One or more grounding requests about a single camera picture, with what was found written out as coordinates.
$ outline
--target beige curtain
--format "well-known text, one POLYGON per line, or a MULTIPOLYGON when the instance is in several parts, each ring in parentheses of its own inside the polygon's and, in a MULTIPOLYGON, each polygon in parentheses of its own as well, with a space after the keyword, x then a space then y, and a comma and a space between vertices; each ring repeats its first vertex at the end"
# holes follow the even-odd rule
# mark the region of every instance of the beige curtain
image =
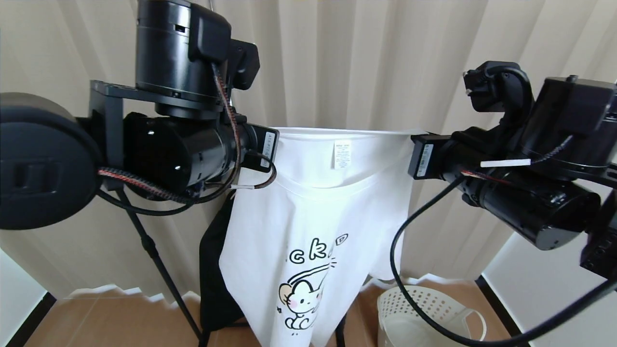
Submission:
MULTIPOLYGON (((233 98, 251 122, 269 126, 490 127, 499 115, 475 113, 461 79, 486 60, 519 62, 536 93, 547 76, 617 78, 615 0, 221 0, 214 7, 234 38, 259 47, 253 87, 233 98)), ((39 94, 85 116, 88 80, 134 84, 136 8, 136 0, 0 0, 1 91, 39 94)), ((154 115, 139 102, 126 109, 154 115)), ((444 186, 416 182, 412 209, 444 186)), ((199 292, 199 240, 219 203, 141 217, 182 292, 199 292)), ((404 272, 476 278, 510 234, 452 193, 408 229, 404 272)), ((0 246, 56 297, 107 283, 168 296, 126 214, 99 198, 53 226, 0 231, 0 246)))

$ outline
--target white care label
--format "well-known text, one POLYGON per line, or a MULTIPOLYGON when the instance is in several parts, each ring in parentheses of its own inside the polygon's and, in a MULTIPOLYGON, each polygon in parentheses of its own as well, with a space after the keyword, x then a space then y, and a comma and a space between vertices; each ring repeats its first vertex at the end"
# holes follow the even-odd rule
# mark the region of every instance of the white care label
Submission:
MULTIPOLYGON (((274 147, 274 139, 276 135, 274 133, 266 133, 266 137, 263 141, 263 151, 262 154, 272 159, 272 148, 274 147)), ((270 167, 270 163, 262 159, 262 167, 270 167)))
POLYGON ((351 165, 351 140, 334 141, 334 169, 345 169, 351 165))
POLYGON ((428 169, 428 163, 431 161, 431 153, 433 153, 433 145, 426 144, 422 149, 422 156, 420 157, 420 164, 418 165, 417 177, 424 177, 426 175, 426 169, 428 169))

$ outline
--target white wall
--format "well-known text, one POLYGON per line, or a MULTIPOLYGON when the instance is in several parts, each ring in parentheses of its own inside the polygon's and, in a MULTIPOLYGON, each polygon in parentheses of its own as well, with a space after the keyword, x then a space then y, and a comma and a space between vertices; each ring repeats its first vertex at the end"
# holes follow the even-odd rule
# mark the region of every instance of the white wall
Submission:
MULTIPOLYGON (((571 304, 603 281, 579 267, 586 234, 553 251, 539 251, 514 233, 483 273, 522 331, 571 304)), ((617 293, 535 341, 535 347, 615 346, 617 293)))
POLYGON ((0 346, 9 342, 46 292, 0 249, 0 346))

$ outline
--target basket handle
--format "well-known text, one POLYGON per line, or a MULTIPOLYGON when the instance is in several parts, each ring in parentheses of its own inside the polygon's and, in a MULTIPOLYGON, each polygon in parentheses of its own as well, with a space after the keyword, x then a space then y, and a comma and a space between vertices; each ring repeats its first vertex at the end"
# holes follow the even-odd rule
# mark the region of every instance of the basket handle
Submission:
POLYGON ((480 312, 478 312, 478 311, 476 311, 474 309, 465 308, 457 316, 461 317, 461 319, 466 319, 472 313, 475 313, 475 314, 478 315, 478 317, 480 317, 480 321, 482 322, 482 336, 480 336, 478 341, 484 341, 484 338, 486 337, 486 330, 487 330, 487 328, 486 328, 486 320, 484 320, 484 316, 482 316, 482 314, 480 312))

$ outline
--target brown floor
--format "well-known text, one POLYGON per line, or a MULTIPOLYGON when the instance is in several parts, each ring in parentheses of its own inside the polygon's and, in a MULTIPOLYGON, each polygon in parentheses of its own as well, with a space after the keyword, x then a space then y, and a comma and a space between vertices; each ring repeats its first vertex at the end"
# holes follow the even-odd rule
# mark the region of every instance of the brown floor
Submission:
MULTIPOLYGON (((505 327, 475 283, 443 285, 423 282, 421 285, 450 295, 486 318, 486 340, 509 337, 505 327)), ((383 290, 371 287, 360 293, 347 314, 346 345, 376 347, 377 297, 383 290)), ((199 302, 187 299, 191 314, 199 321, 199 302)), ((472 337, 478 337, 480 323, 468 318, 472 337)), ((197 346, 197 338, 178 308, 163 301, 152 303, 137 295, 112 290, 103 294, 80 294, 58 300, 28 340, 26 347, 81 346, 197 346)), ((250 328, 225 328, 210 336, 208 347, 258 347, 250 328)), ((327 347, 336 347, 331 338, 327 347)))

